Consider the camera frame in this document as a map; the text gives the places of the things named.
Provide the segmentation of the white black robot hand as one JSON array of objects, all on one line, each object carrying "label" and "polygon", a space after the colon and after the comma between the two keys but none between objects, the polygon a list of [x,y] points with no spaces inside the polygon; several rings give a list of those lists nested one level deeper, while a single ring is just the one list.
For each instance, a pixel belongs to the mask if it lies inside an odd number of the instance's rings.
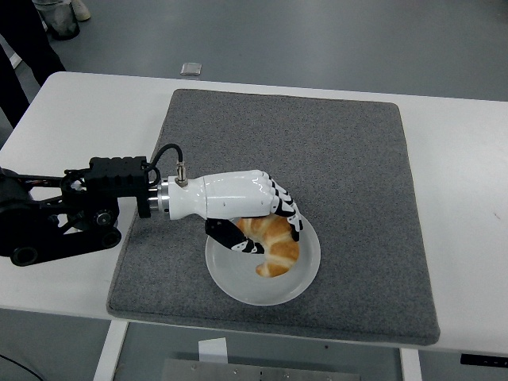
[{"label": "white black robot hand", "polygon": [[264,249],[246,237],[231,220],[237,217],[287,219],[291,237],[299,240],[303,229],[296,203],[289,193],[260,170],[235,171],[189,179],[185,186],[168,180],[158,186],[158,209],[171,220],[192,214],[206,221],[206,234],[236,252],[263,253]]}]

